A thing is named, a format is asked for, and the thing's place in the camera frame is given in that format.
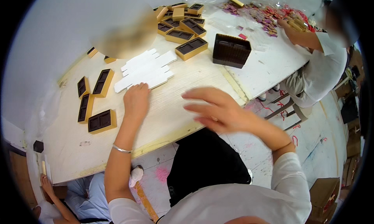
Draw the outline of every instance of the white wall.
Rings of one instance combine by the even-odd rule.
[[[91,47],[87,32],[102,19],[91,16],[90,8],[101,1],[35,1],[18,30],[6,64],[1,103],[2,116],[9,122],[25,129],[32,110],[45,94],[45,87],[58,81],[68,67]],[[181,0],[144,1],[154,8]],[[319,8],[321,0],[285,1],[291,7],[305,9],[308,16]],[[115,7],[120,11],[128,6]]]

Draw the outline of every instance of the white sleeve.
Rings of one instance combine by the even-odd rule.
[[[128,198],[111,200],[108,208],[114,224],[153,224],[139,205]]]
[[[299,200],[310,201],[308,182],[296,153],[285,153],[275,161],[272,189]]]

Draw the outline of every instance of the light blue pants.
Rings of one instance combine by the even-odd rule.
[[[104,172],[68,182],[65,202],[78,219],[104,218],[111,221],[105,198]]]

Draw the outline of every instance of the hand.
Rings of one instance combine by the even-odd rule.
[[[201,99],[211,104],[190,104],[184,108],[200,114],[194,120],[217,133],[251,132],[251,128],[261,120],[253,112],[242,109],[229,94],[216,88],[192,89],[182,94],[182,97],[184,99]]]
[[[52,184],[50,183],[46,175],[40,174],[40,183],[41,187],[49,195],[49,197],[55,194]]]
[[[281,20],[281,19],[278,19],[278,20],[277,20],[277,23],[278,23],[279,27],[282,27],[282,28],[284,28],[285,26],[288,25],[288,24],[287,24],[287,21],[285,21],[285,20]]]
[[[140,83],[128,89],[124,94],[124,118],[141,124],[149,109],[148,84]]]

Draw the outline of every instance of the white shoe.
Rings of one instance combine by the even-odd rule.
[[[264,92],[260,96],[257,97],[260,101],[266,101],[266,93]]]
[[[140,168],[140,166],[135,167],[131,171],[130,180],[129,180],[129,187],[134,187],[135,184],[141,180],[144,175],[144,170]]]
[[[250,184],[252,184],[253,182],[253,174],[252,174],[252,171],[250,169],[248,169],[248,174],[250,174],[250,177],[251,177],[251,182]]]
[[[278,92],[279,91],[279,89],[280,89],[280,85],[279,84],[277,84],[276,86],[274,86],[274,87],[272,87],[272,89],[275,91],[275,92]]]

